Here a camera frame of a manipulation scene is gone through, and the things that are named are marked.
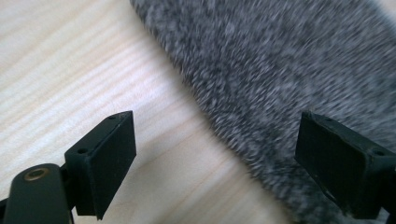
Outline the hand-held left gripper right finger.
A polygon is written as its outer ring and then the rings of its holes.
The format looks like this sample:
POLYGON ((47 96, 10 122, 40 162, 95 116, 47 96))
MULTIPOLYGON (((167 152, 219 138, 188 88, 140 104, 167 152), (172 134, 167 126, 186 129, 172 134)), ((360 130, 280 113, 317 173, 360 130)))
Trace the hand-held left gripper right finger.
POLYGON ((295 160, 343 214, 396 219, 396 153, 312 112, 301 116, 295 160))

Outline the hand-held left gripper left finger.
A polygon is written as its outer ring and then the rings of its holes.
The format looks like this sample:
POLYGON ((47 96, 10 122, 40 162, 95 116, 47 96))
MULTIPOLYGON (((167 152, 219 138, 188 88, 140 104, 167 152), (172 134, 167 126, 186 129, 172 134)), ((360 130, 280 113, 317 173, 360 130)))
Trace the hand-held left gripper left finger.
POLYGON ((131 111, 103 119, 64 153, 67 173, 77 182, 80 216, 104 217, 135 156, 131 111))

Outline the grey knitted cloth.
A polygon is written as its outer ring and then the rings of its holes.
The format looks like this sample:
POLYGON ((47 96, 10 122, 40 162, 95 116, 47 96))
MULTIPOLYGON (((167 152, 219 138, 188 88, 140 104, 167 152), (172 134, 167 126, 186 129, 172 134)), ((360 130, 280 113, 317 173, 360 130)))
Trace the grey knitted cloth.
POLYGON ((294 159, 305 110, 396 152, 396 21, 375 0, 130 1, 296 224, 380 224, 345 217, 294 159))

